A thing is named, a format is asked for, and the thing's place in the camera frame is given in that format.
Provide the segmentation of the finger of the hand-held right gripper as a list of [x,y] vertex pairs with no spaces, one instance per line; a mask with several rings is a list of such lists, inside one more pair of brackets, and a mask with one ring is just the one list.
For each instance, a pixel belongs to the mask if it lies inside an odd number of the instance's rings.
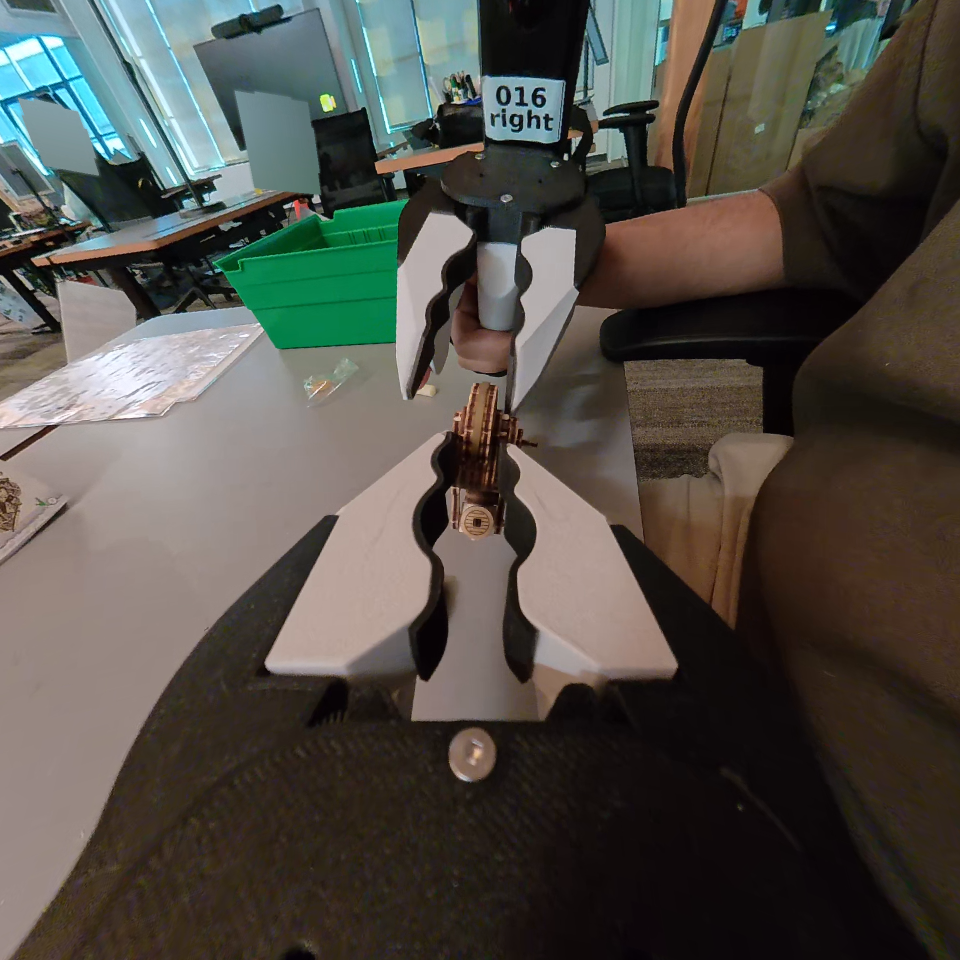
[[575,285],[577,233],[548,226],[526,236],[520,255],[531,279],[520,296],[522,324],[513,337],[510,409],[517,411],[556,352],[578,297]]
[[451,296],[477,267],[475,232],[454,212],[402,212],[397,234],[395,365],[404,400],[449,353]]

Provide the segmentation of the green plastic bin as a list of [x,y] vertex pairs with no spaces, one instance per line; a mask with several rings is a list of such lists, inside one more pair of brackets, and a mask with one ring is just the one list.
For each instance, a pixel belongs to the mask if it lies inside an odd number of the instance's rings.
[[405,205],[309,215],[214,265],[280,350],[393,344]]

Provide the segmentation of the person's pale trousers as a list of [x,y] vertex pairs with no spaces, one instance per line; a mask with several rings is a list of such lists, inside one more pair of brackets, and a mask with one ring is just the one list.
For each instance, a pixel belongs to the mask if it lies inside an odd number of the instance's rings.
[[780,434],[727,434],[708,451],[705,474],[638,485],[645,546],[730,628],[755,502],[793,443]]

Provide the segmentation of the large black monitor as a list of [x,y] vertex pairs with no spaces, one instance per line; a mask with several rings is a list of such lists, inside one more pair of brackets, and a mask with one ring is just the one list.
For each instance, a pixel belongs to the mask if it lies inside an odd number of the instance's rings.
[[318,8],[260,30],[215,37],[195,51],[253,185],[316,194],[320,161],[312,124],[351,104]]

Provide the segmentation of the person's right forearm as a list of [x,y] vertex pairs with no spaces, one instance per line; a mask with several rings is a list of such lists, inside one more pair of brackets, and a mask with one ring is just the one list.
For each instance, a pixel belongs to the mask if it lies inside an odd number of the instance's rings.
[[608,224],[578,304],[647,309],[785,286],[779,213],[750,190]]

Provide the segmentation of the clear plastic bag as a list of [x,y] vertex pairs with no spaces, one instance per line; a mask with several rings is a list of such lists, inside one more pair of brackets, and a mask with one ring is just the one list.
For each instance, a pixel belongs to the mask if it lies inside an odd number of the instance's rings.
[[309,375],[303,381],[307,405],[317,406],[326,403],[358,372],[359,366],[352,359],[342,357],[333,366]]

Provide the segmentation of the instruction booklet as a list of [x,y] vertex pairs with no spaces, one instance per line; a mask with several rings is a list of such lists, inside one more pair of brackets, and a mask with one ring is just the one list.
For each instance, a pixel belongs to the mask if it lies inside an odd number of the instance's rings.
[[10,462],[1,462],[1,563],[66,508],[68,497]]

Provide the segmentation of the black mesh office chair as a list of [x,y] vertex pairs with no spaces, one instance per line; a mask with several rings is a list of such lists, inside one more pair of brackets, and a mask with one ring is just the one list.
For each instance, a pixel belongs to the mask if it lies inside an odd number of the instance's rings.
[[323,215],[331,218],[338,210],[384,202],[366,109],[315,119],[311,128],[318,154]]

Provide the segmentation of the person's right hand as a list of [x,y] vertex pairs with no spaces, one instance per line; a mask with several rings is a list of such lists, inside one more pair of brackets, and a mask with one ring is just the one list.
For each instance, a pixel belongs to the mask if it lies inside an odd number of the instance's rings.
[[450,338],[462,368],[494,378],[507,375],[513,332],[487,329],[481,324],[475,277],[463,284],[452,316]]

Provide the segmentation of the long wooden top desk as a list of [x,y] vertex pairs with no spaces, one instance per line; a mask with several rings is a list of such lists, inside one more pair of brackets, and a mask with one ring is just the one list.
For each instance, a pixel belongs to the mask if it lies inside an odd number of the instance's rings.
[[134,307],[139,322],[161,316],[133,266],[175,267],[212,262],[242,242],[283,228],[286,210],[302,195],[254,192],[225,202],[223,209],[179,211],[136,222],[86,241],[32,258],[38,268],[79,273],[102,271]]

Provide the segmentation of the person's brown shirt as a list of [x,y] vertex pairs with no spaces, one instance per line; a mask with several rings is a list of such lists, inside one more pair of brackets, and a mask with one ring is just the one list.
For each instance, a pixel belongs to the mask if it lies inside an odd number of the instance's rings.
[[798,372],[741,606],[936,958],[958,958],[958,42],[958,2],[918,2],[838,120],[763,188],[786,282],[860,308]]

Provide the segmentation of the cardboard sheets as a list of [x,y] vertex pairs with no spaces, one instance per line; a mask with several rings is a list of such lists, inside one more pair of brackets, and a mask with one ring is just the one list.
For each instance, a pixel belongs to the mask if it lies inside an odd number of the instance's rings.
[[816,11],[739,34],[707,195],[755,189],[786,171],[830,21]]

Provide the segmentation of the wooden puzzle model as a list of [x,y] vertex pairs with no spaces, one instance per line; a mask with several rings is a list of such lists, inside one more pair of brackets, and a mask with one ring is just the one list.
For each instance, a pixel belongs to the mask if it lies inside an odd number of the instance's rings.
[[499,488],[499,454],[509,445],[536,448],[519,420],[499,408],[498,386],[477,382],[453,417],[455,471],[451,485],[451,526],[477,542],[499,535],[505,503]]

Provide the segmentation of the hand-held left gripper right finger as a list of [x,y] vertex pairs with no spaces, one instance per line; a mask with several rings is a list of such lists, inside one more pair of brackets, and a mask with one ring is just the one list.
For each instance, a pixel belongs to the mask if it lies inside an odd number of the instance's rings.
[[629,529],[518,447],[500,455],[503,536],[513,551],[503,615],[512,673],[577,683],[672,679],[676,656],[620,545]]

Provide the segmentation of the black bag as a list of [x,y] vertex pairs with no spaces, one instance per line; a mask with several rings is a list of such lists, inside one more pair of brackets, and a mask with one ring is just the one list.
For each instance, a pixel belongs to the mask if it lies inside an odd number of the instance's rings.
[[436,114],[420,121],[406,133],[414,149],[448,149],[468,146],[484,139],[483,108],[480,100],[475,102],[444,102]]

